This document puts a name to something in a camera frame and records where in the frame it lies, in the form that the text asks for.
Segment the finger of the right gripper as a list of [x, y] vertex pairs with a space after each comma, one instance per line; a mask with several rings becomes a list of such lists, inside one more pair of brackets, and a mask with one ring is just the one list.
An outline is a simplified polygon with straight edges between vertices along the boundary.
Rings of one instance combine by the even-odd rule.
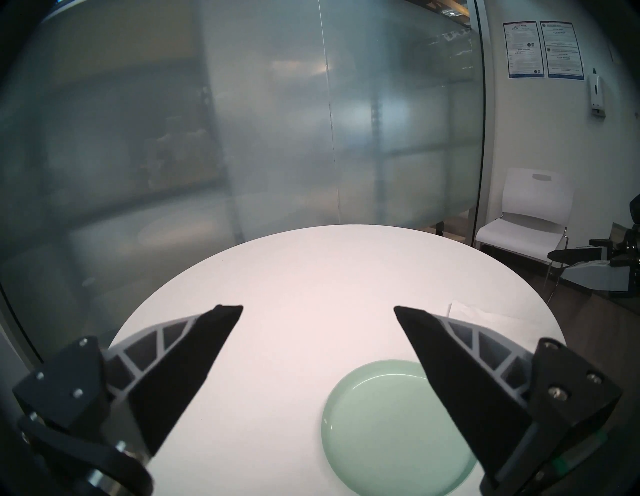
[[607, 261], [608, 249], [605, 246], [583, 246], [549, 251], [549, 261]]
[[606, 260], [592, 260], [565, 267], [562, 279], [594, 291], [626, 292], [630, 273], [629, 266], [613, 266]]

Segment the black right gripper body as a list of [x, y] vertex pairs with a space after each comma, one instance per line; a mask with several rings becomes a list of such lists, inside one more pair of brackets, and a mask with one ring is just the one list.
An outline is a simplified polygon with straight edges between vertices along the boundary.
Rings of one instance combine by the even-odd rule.
[[609, 237], [590, 239], [604, 251], [599, 262], [602, 288], [596, 291], [609, 300], [639, 297], [639, 225], [625, 228], [613, 223]]

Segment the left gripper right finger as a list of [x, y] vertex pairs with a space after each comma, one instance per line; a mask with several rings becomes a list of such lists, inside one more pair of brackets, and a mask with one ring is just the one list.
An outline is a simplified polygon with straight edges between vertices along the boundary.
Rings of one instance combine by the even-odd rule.
[[393, 309], [432, 389], [480, 463], [480, 489], [548, 489], [608, 440], [622, 389], [552, 337], [533, 353], [470, 322]]

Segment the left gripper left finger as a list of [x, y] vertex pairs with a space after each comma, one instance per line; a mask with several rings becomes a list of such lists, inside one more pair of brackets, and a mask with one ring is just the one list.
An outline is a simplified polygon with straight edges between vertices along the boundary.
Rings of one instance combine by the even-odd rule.
[[204, 384], [242, 305], [155, 324], [103, 349], [73, 341], [13, 387], [24, 415], [74, 439], [154, 457]]

